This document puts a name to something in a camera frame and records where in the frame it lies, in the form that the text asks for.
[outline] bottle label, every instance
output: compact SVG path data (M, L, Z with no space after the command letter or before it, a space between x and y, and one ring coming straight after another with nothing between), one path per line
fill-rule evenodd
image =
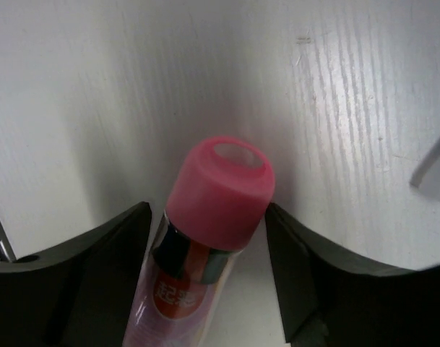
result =
M162 316L172 320L186 318L202 304L207 286L188 280L176 280L159 271L152 297Z

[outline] pink bottle cap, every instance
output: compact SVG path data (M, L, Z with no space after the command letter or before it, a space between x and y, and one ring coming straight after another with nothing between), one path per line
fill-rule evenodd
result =
M243 249L275 190L266 156L233 137L213 137L189 152L168 198L170 222L214 249Z

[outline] white painted wood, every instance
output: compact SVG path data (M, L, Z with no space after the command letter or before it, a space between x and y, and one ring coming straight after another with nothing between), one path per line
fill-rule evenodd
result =
M260 146L276 201L392 265L440 262L408 181L440 135L440 0L0 1L0 219L16 254L163 206L202 138Z

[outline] clear plastic bottle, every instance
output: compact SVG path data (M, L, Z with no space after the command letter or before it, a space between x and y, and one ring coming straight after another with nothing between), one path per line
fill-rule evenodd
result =
M124 347L198 347L274 192L263 153L232 137L186 157L142 265Z

